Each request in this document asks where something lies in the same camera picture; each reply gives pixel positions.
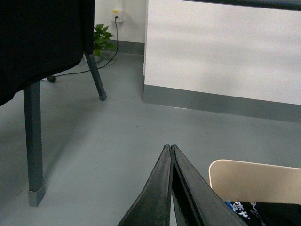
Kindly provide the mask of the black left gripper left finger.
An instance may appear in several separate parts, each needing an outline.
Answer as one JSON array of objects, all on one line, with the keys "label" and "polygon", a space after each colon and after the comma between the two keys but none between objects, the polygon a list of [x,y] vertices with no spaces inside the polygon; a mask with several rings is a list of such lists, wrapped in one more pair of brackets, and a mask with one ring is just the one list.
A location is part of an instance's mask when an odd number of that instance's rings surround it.
[{"label": "black left gripper left finger", "polygon": [[173,168],[171,147],[166,144],[141,193],[119,222],[120,226],[170,224]]}]

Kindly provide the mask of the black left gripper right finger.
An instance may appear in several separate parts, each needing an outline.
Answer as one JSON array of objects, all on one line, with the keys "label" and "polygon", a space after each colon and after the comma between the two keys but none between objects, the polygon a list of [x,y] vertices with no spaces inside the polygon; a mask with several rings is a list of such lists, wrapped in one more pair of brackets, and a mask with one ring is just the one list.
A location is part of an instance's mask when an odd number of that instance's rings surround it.
[{"label": "black left gripper right finger", "polygon": [[245,226],[246,223],[212,190],[177,145],[172,183],[178,226]]}]

